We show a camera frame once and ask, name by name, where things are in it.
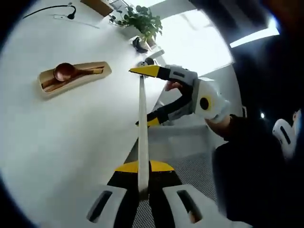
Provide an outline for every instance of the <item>green leaves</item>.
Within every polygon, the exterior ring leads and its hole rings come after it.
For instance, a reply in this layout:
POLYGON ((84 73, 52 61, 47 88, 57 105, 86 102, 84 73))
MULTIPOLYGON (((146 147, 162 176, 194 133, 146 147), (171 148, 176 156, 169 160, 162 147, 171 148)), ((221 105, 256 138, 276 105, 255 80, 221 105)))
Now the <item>green leaves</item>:
POLYGON ((141 6, 136 6, 136 10, 137 10, 138 12, 140 12, 140 11, 142 10, 142 7, 141 7, 141 6))
POLYGON ((110 22, 120 27, 134 26, 141 32, 143 40, 156 39, 157 33, 162 34, 162 23, 160 16, 154 17, 147 7, 136 6, 135 9, 127 7, 127 14, 123 15, 121 10, 121 20, 115 16, 110 16, 110 22))

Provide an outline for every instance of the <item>window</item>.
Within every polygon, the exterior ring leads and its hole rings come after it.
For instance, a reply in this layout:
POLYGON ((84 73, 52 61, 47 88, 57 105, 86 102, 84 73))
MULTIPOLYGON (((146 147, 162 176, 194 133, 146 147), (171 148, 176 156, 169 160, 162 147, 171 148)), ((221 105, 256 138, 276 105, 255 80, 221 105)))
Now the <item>window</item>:
POLYGON ((165 0, 125 0, 125 2, 127 2, 130 5, 134 5, 134 6, 140 5, 145 7, 150 7, 163 1, 165 0))
POLYGON ((209 18, 191 10, 165 18, 156 43, 166 64, 176 64, 204 75, 232 63, 230 51, 209 18))

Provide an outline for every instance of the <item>gray carpet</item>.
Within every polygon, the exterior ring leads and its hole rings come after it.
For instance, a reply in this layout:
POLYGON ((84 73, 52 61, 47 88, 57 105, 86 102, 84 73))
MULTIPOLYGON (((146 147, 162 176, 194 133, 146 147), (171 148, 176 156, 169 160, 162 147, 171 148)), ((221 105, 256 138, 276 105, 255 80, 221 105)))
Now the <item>gray carpet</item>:
MULTIPOLYGON (((171 165, 183 184, 191 184, 205 196, 216 202, 211 168, 211 154, 200 153, 185 158, 170 159, 171 165)), ((137 209, 133 228, 154 228, 154 221, 148 201, 142 201, 137 209)))

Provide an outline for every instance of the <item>small black object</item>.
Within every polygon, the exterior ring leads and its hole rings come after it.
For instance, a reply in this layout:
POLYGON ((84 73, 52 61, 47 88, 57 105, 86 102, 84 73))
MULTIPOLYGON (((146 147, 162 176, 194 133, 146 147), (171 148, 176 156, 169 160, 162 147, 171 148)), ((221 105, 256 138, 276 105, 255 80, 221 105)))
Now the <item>small black object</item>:
POLYGON ((147 57, 144 61, 145 61, 148 65, 154 65, 154 60, 153 60, 152 58, 147 57))
POLYGON ((284 127, 281 126, 281 127, 280 127, 280 130, 281 130, 281 132, 283 133, 284 137, 286 138, 287 143, 290 144, 290 143, 291 143, 290 138, 288 137, 288 134, 287 134, 287 132, 285 131, 284 127))
POLYGON ((136 49, 136 51, 139 52, 139 53, 147 53, 148 52, 147 49, 144 49, 141 46, 141 44, 139 42, 139 37, 135 38, 135 40, 132 41, 132 45, 136 49))
POLYGON ((72 5, 58 5, 58 6, 49 6, 49 7, 45 7, 45 8, 36 10, 35 12, 32 12, 32 13, 30 13, 30 14, 24 16, 23 19, 24 19, 24 18, 27 18, 27 17, 29 17, 29 16, 35 14, 35 13, 38 13, 38 12, 40 12, 40 11, 47 10, 47 9, 50 9, 50 8, 57 8, 57 7, 72 7, 72 8, 74 8, 74 12, 71 13, 71 14, 69 14, 69 15, 67 16, 67 18, 69 18, 70 20, 73 20, 73 19, 75 18, 75 13, 76 13, 76 7, 75 7, 75 6, 72 6, 72 5))
POLYGON ((111 195, 111 191, 103 191, 101 193, 86 217, 90 222, 97 223, 97 220, 111 195))
POLYGON ((174 75, 177 75, 177 76, 180 76, 180 77, 185 77, 184 74, 180 73, 180 72, 177 72, 177 71, 174 71, 173 72, 174 75))
POLYGON ((207 110, 208 107, 209 107, 209 102, 208 102, 208 100, 207 100, 205 97, 203 97, 203 98, 199 101, 199 104, 200 104, 200 106, 201 106, 201 108, 202 108, 203 110, 207 110))

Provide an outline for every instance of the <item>white stick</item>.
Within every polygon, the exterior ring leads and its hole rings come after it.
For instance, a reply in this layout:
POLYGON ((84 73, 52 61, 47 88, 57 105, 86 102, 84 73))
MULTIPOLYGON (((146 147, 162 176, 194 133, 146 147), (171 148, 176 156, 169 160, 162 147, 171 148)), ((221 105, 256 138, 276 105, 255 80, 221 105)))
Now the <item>white stick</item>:
POLYGON ((149 154, 146 93, 144 76, 139 81, 139 137, 138 137, 138 192, 141 197, 148 198, 149 154))

